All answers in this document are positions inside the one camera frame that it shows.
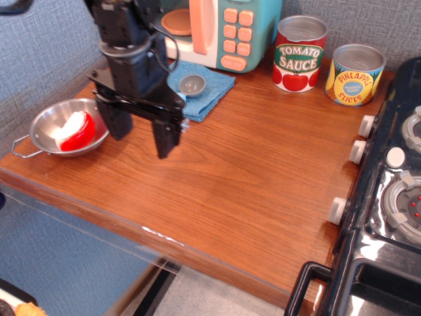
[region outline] yellow can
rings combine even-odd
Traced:
[[[330,66],[326,94],[336,103],[358,106],[370,102],[386,64],[385,55],[371,46],[338,47]]]

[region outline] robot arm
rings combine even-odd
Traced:
[[[26,12],[33,0],[0,6],[0,14]],[[132,129],[131,115],[150,120],[159,158],[179,144],[187,127],[183,99],[166,83],[165,36],[155,24],[159,0],[84,0],[101,36],[99,48],[109,69],[93,70],[98,110],[110,134],[120,140]]]

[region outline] wooden countertop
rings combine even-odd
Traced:
[[[134,117],[123,140],[108,137],[83,157],[8,154],[0,181],[285,307],[303,263],[332,266],[330,205],[351,193],[352,144],[393,74],[383,73],[374,101],[345,107],[324,92],[329,60],[315,89],[289,93],[272,83],[273,55],[250,73],[227,73],[235,86],[166,159],[150,122]],[[29,139],[17,147],[34,149]]]

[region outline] toy stove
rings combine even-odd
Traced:
[[[285,315],[310,280],[326,282],[317,315],[421,315],[421,57],[403,63],[376,117],[360,126],[349,199],[335,198],[334,267],[306,263]]]

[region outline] stove knob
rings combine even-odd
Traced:
[[[386,154],[386,165],[397,169],[405,162],[405,152],[399,147],[391,148]]]
[[[364,154],[364,148],[366,147],[366,144],[367,142],[365,140],[356,140],[351,150],[351,154],[349,155],[349,160],[359,165],[362,159],[362,155]]]
[[[346,199],[342,199],[340,197],[335,197],[334,201],[332,202],[332,206],[330,207],[329,217],[328,220],[335,225],[339,225],[341,222],[342,214],[345,210],[345,206],[347,204]]]
[[[364,115],[362,118],[362,122],[360,125],[360,130],[358,134],[364,138],[368,138],[371,132],[371,128],[373,127],[374,119],[372,115]]]

